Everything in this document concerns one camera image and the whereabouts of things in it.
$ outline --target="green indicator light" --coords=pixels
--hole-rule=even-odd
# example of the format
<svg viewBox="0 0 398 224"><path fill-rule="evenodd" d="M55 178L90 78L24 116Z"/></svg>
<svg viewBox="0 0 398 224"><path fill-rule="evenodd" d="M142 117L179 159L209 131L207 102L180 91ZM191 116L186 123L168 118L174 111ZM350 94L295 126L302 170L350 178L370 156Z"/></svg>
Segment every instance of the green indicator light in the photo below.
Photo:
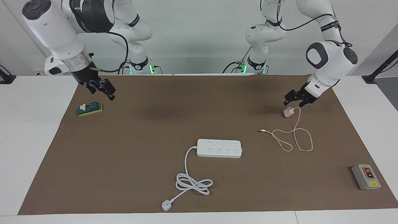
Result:
<svg viewBox="0 0 398 224"><path fill-rule="evenodd" d="M155 74L156 68L154 68L152 65L149 65L149 67L150 67L150 71L151 71L152 75Z"/></svg>
<svg viewBox="0 0 398 224"><path fill-rule="evenodd" d="M263 74L268 75L268 71L269 71L269 66L268 65L264 66Z"/></svg>
<svg viewBox="0 0 398 224"><path fill-rule="evenodd" d="M243 65L243 68L240 70L240 73L246 73L247 66Z"/></svg>

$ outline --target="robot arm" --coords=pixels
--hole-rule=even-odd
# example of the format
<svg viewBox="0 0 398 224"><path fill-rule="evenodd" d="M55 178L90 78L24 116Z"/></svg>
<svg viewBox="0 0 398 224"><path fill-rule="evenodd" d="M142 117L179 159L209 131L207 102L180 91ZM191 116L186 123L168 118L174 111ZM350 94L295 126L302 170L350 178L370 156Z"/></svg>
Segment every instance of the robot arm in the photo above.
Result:
<svg viewBox="0 0 398 224"><path fill-rule="evenodd" d="M306 52L307 61L315 68L315 72L299 91L292 90L285 96L284 105L292 101L302 100L300 107L315 102L323 92L336 85L347 75L358 62L352 46L341 35L340 24L334 15L329 0L296 0L299 11L316 19L325 41L311 44Z"/></svg>
<svg viewBox="0 0 398 224"><path fill-rule="evenodd" d="M265 43L284 38L288 31L279 17L283 2L263 1L262 14L267 22L247 30L246 40L253 47L246 61L248 72L262 73L268 54ZM341 27L329 0L296 0L296 4L302 14L318 22L325 40L311 44L306 52L307 61L315 68L315 72L299 91L292 90L285 96L285 105L302 100L302 107L315 102L323 92L347 75L356 65L357 56L349 48L352 45L342 37Z"/></svg>
<svg viewBox="0 0 398 224"><path fill-rule="evenodd" d="M282 21L278 22L276 18L278 7L281 7L278 0L263 1L262 14L267 20L266 23L252 26L246 31L246 41L253 48L245 61L248 65L246 72L262 74L268 55L268 47L265 44L281 40L286 35L286 31L278 25L283 26Z"/></svg>
<svg viewBox="0 0 398 224"><path fill-rule="evenodd" d="M98 77L98 71L77 33L113 33L123 36L128 45L128 63L135 74L153 72L150 59L138 41L150 39L152 30L136 13L132 0L31 0L22 14L25 22L40 42L52 53L46 59L45 72L56 75L71 72L80 85L91 93L104 92L113 100L116 91L107 80ZM120 37L112 41L127 48Z"/></svg>
<svg viewBox="0 0 398 224"><path fill-rule="evenodd" d="M110 100L115 98L115 88L109 80L98 77L98 71L93 70L96 66L91 55L77 38L68 18L52 1L31 0L23 7L22 14L32 32L52 53L45 65L49 74L70 71L76 81L92 94L98 90Z"/></svg>
<svg viewBox="0 0 398 224"><path fill-rule="evenodd" d="M153 73L150 59L145 53L144 47L138 43L152 37L152 29L143 21L134 9L132 0L115 0L115 25L111 32L121 34L127 39L129 46L129 63L133 74ZM122 39L110 35L113 42L123 47Z"/></svg>

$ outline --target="black cable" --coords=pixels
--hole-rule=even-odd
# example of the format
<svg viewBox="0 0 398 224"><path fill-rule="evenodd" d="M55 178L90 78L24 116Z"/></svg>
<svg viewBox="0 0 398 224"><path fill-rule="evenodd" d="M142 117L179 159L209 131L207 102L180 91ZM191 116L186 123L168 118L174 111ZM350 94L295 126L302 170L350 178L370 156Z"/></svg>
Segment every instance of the black cable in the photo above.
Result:
<svg viewBox="0 0 398 224"><path fill-rule="evenodd" d="M397 63L398 63L398 61L396 61L391 67L389 67L388 69L386 69L386 70L380 72L379 74L381 74L381 73L383 73L383 72L386 72L386 71L392 69L392 67L394 67Z"/></svg>
<svg viewBox="0 0 398 224"><path fill-rule="evenodd" d="M340 44L344 44L346 47L352 47L353 45L352 45L352 43L349 43L349 42L341 42Z"/></svg>
<svg viewBox="0 0 398 224"><path fill-rule="evenodd" d="M236 72L238 71L239 68L240 68L240 67L238 66L238 67L232 69L231 73L236 73Z"/></svg>
<svg viewBox="0 0 398 224"><path fill-rule="evenodd" d="M122 62L122 63L119 65L119 67L120 67L120 66L124 66L125 64L126 64L126 62Z"/></svg>
<svg viewBox="0 0 398 224"><path fill-rule="evenodd" d="M8 71L6 68L4 68L4 70L6 70L10 75L12 75L11 72Z"/></svg>
<svg viewBox="0 0 398 224"><path fill-rule="evenodd" d="M268 69L267 69L267 73L266 73L266 75L268 75L268 72L269 72L269 65L266 65L265 67L268 68Z"/></svg>
<svg viewBox="0 0 398 224"><path fill-rule="evenodd" d="M163 74L162 68L159 65L155 65L154 68L160 68L160 72Z"/></svg>
<svg viewBox="0 0 398 224"><path fill-rule="evenodd" d="M314 21L314 20L317 20L317 19L321 18L322 16L333 16L332 14L323 14L323 15L317 16L317 17L313 18L312 20L310 20L310 21L308 21L308 22L306 22L306 23L304 23L304 24L302 24L302 25L300 25L300 26L298 26L298 27L295 27L295 28L293 28L293 29L285 29L285 28L281 27L281 23L280 23L280 20L279 20L279 18L278 18L278 17L279 17L279 9L280 9L280 7L278 7L278 9L277 9L277 11L276 11L276 21L277 21L277 23L278 23L278 26L279 26L281 29L285 30L285 31L291 31L291 30L295 30L295 29L298 29L298 28L300 28L300 27L303 27L303 26L307 25L308 23L310 23L310 22L312 22L312 21Z"/></svg>
<svg viewBox="0 0 398 224"><path fill-rule="evenodd" d="M72 7L72 0L69 0L69 7L70 7L70 10L72 11L72 13L73 13L78 19L80 19L81 21L84 21L84 20L77 14L76 10ZM124 61L125 61L125 62L127 61L128 57L129 57L129 43L127 42L127 40L126 40L125 37L123 37L122 35L120 35L120 34L118 34L118 33L113 33L113 32L109 32L109 31L100 31L100 30L97 30L96 28L93 28L92 25L90 25L90 24L88 24L88 25L91 27L90 29L96 30L95 33L107 33L107 34L112 34L112 35L116 35L116 36L119 36L119 37L123 38L123 40L124 40L125 43L126 43L126 57L125 57L125 60L124 60ZM105 72L105 73L117 72L117 71L120 71L120 69L123 68L124 63L122 63L122 65L121 65L118 69L116 69L116 70L111 70L111 71L109 71L109 70L103 70L103 69L100 69L100 70L101 70L101 72Z"/></svg>
<svg viewBox="0 0 398 224"><path fill-rule="evenodd" d="M277 15L277 18L276 18L276 19L277 19L278 26L279 26L281 29L285 30L285 31L292 31L292 30L301 28L301 27L307 25L308 23L310 23L310 22L312 22L312 21L314 21L314 20L317 20L317 19L321 18L322 16L333 16L333 15L332 15L332 14L323 14L323 15L320 15L320 16L315 17L315 18L313 18L312 20L310 20L310 21L308 21L308 22L306 22L306 23L304 23L304 24L302 24L302 25L300 25L300 26L298 26L298 27L295 27L295 28L293 28L293 29L285 29L285 28L281 27L281 24L280 24L280 21L279 21L278 16L279 16L279 15Z"/></svg>
<svg viewBox="0 0 398 224"><path fill-rule="evenodd" d="M225 67L224 71L222 71L222 72L225 73L225 71L233 64L237 64L237 62L236 61L231 62L229 65L227 65L227 67Z"/></svg>
<svg viewBox="0 0 398 224"><path fill-rule="evenodd" d="M339 84L339 82L340 82L340 79L331 88L335 87L337 84Z"/></svg>
<svg viewBox="0 0 398 224"><path fill-rule="evenodd" d="M248 49L248 51L246 52L245 56L243 56L242 61L245 60L245 57L248 55L248 53L249 53L249 51L250 51L251 48L252 48L252 46L249 47L249 49Z"/></svg>
<svg viewBox="0 0 398 224"><path fill-rule="evenodd" d="M130 67L126 66L122 69L122 75L124 75L124 69L129 69Z"/></svg>

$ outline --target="power strip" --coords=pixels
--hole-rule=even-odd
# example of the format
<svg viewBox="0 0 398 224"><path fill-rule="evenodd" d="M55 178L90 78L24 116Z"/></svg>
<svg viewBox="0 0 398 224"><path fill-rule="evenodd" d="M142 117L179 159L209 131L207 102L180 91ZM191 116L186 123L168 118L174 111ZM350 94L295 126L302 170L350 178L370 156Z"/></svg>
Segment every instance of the power strip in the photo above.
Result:
<svg viewBox="0 0 398 224"><path fill-rule="evenodd" d="M200 157L240 158L242 146L240 141L199 139L197 155Z"/></svg>

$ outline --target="brown paper mat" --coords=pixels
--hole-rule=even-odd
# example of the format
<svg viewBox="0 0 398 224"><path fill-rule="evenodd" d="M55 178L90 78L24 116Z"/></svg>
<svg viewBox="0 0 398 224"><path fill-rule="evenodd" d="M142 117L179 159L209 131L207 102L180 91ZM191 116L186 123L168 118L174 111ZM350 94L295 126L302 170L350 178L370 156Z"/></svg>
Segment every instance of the brown paper mat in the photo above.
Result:
<svg viewBox="0 0 398 224"><path fill-rule="evenodd" d="M189 191L169 212L398 208L332 90L302 110L299 127L311 132L313 152L284 152L257 132L293 128L297 114L283 118L284 95L307 76L107 78L113 102L77 88L19 214L163 212L199 138L240 140L242 157L191 152L189 173L212 179L211 194ZM92 101L104 111L78 117ZM278 136L294 144L293 135ZM298 138L310 147L304 133ZM350 169L359 163L372 165L381 189L359 189Z"/></svg>

